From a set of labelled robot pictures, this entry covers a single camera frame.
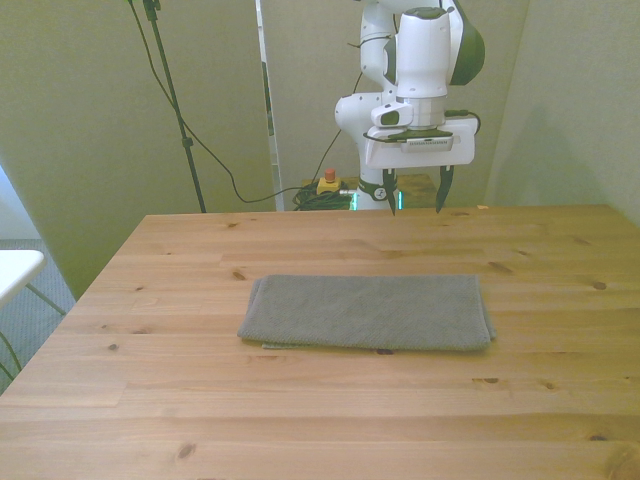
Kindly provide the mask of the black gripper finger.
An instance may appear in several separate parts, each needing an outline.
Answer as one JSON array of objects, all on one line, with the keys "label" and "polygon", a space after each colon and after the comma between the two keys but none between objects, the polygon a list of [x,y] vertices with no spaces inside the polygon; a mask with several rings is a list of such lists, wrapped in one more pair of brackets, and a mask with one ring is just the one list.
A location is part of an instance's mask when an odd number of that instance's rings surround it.
[{"label": "black gripper finger", "polygon": [[440,184],[436,193],[436,201],[435,208],[436,212],[439,213],[446,203],[447,196],[450,192],[453,177],[454,177],[454,167],[453,166],[441,166],[440,170]]},{"label": "black gripper finger", "polygon": [[396,196],[397,175],[394,169],[383,170],[383,188],[385,190],[386,199],[393,215],[396,214]]}]

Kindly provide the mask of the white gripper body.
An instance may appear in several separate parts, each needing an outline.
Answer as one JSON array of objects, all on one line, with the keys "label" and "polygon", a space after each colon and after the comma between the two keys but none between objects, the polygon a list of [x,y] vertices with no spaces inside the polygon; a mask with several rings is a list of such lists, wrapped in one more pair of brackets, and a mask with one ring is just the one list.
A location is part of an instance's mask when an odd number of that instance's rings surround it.
[{"label": "white gripper body", "polygon": [[372,127],[364,135],[364,162],[372,169],[467,165],[475,155],[475,132],[475,118],[422,130]]}]

